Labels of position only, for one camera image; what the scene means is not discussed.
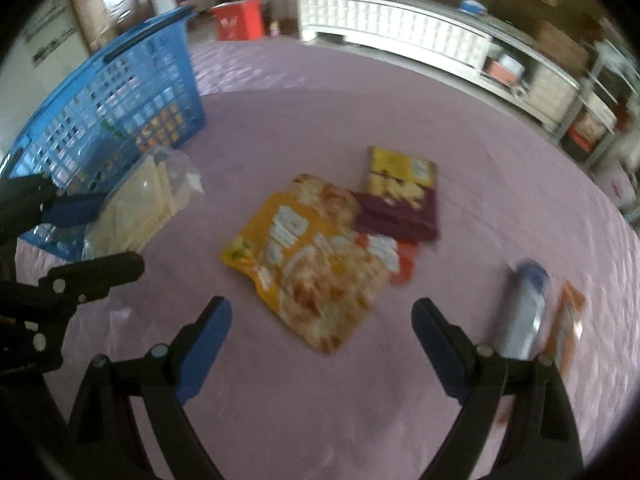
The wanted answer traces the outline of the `cream wafer cracker pack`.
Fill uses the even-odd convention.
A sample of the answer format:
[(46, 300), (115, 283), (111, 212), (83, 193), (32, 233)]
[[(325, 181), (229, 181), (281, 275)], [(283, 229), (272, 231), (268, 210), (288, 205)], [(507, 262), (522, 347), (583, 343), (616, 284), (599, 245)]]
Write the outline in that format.
[(118, 181), (86, 229), (82, 258), (141, 252), (180, 211), (205, 195), (188, 155), (154, 146)]

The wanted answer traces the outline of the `Doublemint gum tin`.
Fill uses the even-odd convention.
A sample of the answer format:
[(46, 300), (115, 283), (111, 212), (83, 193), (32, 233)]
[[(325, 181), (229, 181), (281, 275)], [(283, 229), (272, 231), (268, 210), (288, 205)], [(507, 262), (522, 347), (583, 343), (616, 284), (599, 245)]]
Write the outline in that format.
[(491, 344), (500, 356), (529, 359), (544, 316), (549, 282), (547, 271), (534, 260), (524, 260), (510, 272), (491, 333)]

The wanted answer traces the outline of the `orange sausage snack pack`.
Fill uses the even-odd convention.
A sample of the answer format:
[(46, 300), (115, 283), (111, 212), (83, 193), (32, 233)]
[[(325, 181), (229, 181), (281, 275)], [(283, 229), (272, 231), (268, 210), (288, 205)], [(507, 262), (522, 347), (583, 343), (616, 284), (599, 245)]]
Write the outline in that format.
[(563, 377), (570, 369), (576, 346), (582, 336), (582, 316), (586, 305), (586, 297), (570, 281), (565, 281), (551, 330), (544, 344), (544, 354), (552, 359)]

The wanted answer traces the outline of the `orange pizza snack bag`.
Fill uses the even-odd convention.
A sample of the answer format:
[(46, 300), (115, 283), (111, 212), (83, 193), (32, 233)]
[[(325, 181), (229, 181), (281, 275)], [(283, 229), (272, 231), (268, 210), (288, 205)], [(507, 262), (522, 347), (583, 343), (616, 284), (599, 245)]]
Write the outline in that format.
[(390, 285), (412, 278), (418, 245), (354, 228), (352, 192), (300, 174), (272, 194), (224, 248), (258, 297), (314, 350), (349, 340)]

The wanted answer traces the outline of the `yellow purple chips bag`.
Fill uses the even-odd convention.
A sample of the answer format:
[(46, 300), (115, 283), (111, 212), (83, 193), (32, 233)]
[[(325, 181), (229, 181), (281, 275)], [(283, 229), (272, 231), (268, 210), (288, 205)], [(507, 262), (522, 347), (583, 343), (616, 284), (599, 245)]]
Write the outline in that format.
[(352, 193), (358, 204), (354, 228), (405, 242), (434, 242), (437, 179), (434, 162), (372, 146), (367, 191)]

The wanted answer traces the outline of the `blue plastic basket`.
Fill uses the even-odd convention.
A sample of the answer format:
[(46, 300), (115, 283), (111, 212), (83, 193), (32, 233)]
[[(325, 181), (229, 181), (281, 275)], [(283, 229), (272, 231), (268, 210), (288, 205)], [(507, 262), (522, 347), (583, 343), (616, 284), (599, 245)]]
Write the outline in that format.
[[(2, 160), (3, 178), (46, 174), (67, 195), (105, 193), (154, 146), (175, 150), (205, 125), (186, 8), (150, 18), (96, 52), (37, 108)], [(82, 260), (90, 224), (25, 240)]]

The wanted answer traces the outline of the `red gift bag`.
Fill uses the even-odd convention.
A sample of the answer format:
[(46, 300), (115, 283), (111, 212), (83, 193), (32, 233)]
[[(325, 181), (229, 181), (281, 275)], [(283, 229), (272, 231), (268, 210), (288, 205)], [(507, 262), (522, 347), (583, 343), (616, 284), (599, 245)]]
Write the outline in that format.
[(212, 12), (219, 41), (253, 41), (265, 36), (262, 0), (217, 4)]

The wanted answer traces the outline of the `white metal shelf rack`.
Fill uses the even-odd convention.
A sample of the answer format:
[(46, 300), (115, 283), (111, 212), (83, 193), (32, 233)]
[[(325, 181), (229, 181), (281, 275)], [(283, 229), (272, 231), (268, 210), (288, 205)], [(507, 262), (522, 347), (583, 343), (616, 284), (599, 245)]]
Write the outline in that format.
[(553, 135), (585, 171), (597, 166), (639, 113), (639, 58), (623, 33), (601, 18), (589, 47), (591, 60), (577, 96)]

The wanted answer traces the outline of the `white TV cabinet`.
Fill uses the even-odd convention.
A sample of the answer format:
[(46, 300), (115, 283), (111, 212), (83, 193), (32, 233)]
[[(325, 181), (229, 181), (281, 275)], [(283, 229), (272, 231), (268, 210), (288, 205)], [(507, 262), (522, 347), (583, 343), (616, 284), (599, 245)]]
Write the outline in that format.
[(553, 130), (575, 102), (575, 77), (507, 24), (430, 0), (297, 0), (300, 40), (339, 36), (463, 79)]

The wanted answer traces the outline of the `cardboard box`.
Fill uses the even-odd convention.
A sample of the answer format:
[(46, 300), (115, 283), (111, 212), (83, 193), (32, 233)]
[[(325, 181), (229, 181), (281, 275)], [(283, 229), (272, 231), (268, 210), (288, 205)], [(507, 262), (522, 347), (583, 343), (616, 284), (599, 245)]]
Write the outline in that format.
[(588, 51), (547, 21), (543, 21), (538, 28), (534, 47), (573, 77), (582, 76), (587, 69)]

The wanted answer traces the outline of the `blue tissue box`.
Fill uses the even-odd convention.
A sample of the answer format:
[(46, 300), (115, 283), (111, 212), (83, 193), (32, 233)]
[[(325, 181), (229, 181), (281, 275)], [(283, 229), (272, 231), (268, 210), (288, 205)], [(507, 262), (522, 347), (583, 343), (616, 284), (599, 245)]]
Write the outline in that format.
[(458, 9), (460, 12), (473, 16), (485, 16), (488, 13), (486, 6), (477, 0), (462, 0)]

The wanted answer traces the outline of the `white wall cabinet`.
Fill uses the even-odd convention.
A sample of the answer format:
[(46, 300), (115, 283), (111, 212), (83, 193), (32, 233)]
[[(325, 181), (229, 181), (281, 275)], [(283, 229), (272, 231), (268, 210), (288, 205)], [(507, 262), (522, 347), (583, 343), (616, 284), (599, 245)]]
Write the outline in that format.
[(1, 64), (1, 151), (88, 58), (70, 0), (42, 0)]

